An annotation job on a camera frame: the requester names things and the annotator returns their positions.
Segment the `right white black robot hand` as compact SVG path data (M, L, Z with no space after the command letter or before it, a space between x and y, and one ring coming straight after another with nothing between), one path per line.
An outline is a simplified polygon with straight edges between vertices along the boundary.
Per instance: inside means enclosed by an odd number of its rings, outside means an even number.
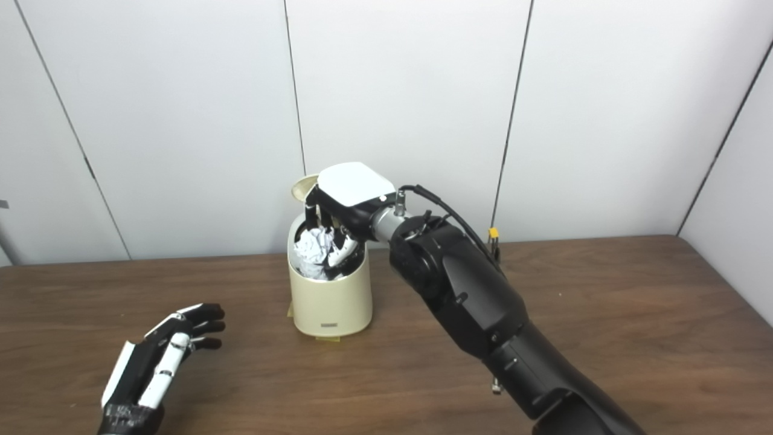
M404 221L397 200L395 185L364 163L341 163L320 171L303 198L304 223L307 230L337 223L342 234L326 254L325 268L339 268L369 240L389 243Z

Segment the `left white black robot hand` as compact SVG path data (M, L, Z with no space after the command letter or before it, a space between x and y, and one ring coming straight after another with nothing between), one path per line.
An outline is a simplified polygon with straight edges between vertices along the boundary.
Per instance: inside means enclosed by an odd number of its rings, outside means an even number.
M178 309L144 334L125 341L100 399L98 434L157 434L165 416L163 399L179 367L197 350L216 350L213 337L225 330L218 303Z

